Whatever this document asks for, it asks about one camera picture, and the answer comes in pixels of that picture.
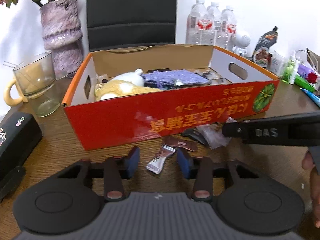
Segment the person's right hand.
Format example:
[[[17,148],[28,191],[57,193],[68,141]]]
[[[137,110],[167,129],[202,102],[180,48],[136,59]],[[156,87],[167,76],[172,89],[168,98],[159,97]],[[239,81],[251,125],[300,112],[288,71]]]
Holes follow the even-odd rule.
[[[320,176],[318,175],[317,168],[313,163],[313,158],[310,152],[306,152],[304,159],[302,161],[302,168],[304,170],[310,170],[310,197],[312,201],[312,213],[313,213],[313,222],[315,227],[319,228],[320,224]]]

